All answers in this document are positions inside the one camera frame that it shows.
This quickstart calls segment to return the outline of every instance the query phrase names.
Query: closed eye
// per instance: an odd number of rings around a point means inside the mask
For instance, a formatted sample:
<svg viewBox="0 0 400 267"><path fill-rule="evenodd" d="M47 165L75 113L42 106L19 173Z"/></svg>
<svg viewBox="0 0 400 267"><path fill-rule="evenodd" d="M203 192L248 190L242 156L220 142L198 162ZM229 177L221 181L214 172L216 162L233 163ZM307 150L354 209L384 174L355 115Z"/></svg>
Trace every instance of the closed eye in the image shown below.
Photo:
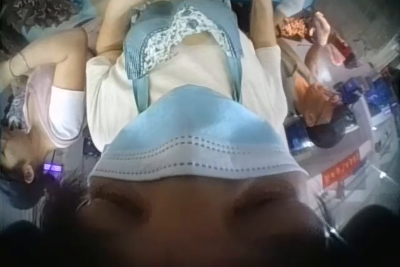
<svg viewBox="0 0 400 267"><path fill-rule="evenodd" d="M131 199L123 194L108 191L104 187L98 187L91 192L91 196L92 199L100 199L115 205L132 217L144 218L143 206L135 199Z"/></svg>

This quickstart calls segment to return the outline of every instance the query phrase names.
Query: purple light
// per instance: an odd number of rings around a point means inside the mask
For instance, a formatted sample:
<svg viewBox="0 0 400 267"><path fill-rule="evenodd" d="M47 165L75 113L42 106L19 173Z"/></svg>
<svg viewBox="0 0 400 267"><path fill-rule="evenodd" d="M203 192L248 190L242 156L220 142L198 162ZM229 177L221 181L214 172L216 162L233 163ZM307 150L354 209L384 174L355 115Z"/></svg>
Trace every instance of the purple light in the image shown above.
<svg viewBox="0 0 400 267"><path fill-rule="evenodd" d="M54 171L54 172L62 172L63 171L63 167L61 165L49 164L49 163L45 163L43 169L45 171Z"/></svg>

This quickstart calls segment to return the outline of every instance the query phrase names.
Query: apron strap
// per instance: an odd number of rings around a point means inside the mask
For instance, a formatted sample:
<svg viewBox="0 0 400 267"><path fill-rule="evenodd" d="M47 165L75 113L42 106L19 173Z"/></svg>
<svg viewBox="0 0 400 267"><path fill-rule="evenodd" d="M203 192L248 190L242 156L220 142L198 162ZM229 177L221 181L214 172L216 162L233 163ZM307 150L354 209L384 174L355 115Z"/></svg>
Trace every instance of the apron strap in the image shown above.
<svg viewBox="0 0 400 267"><path fill-rule="evenodd" d="M240 58L227 56L227 72L231 80L232 98L237 103L242 103L242 62Z"/></svg>
<svg viewBox="0 0 400 267"><path fill-rule="evenodd" d="M133 95L138 113L143 113L150 105L149 75L132 80Z"/></svg>

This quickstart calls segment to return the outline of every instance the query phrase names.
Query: face mask ear loop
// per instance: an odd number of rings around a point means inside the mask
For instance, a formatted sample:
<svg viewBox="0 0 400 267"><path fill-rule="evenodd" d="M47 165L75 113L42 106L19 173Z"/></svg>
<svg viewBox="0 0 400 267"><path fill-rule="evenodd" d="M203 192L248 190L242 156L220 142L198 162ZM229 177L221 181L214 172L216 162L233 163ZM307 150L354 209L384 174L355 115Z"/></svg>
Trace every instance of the face mask ear loop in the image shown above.
<svg viewBox="0 0 400 267"><path fill-rule="evenodd" d="M77 206L77 208L75 209L75 211L78 212L78 211L79 211L81 208L83 208L84 206L89 205L90 202L91 202L90 198L86 196L86 197L81 201L81 203L79 204L79 206Z"/></svg>

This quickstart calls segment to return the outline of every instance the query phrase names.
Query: blue denim apron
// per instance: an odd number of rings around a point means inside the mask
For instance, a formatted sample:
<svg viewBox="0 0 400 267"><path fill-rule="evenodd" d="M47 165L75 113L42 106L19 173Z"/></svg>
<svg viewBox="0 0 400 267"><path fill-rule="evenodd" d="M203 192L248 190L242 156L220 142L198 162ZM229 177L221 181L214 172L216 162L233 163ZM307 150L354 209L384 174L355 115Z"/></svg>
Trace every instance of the blue denim apron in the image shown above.
<svg viewBox="0 0 400 267"><path fill-rule="evenodd" d="M193 6L229 38L232 99L211 89L185 85L149 105L144 48L151 34L169 26L180 8ZM153 181L171 176L246 179L299 171L272 126L240 104L242 49L236 18L218 0L173 0L149 6L124 45L139 114L110 145L89 176Z"/></svg>
<svg viewBox="0 0 400 267"><path fill-rule="evenodd" d="M231 80L232 97L241 101L243 51L236 15L221 0L171 0L150 4L136 19L125 38L126 73L132 80L133 93L139 113L149 107L149 72L144 66L144 51L152 35L167 30L177 12L195 8L210 19L228 40L227 71Z"/></svg>

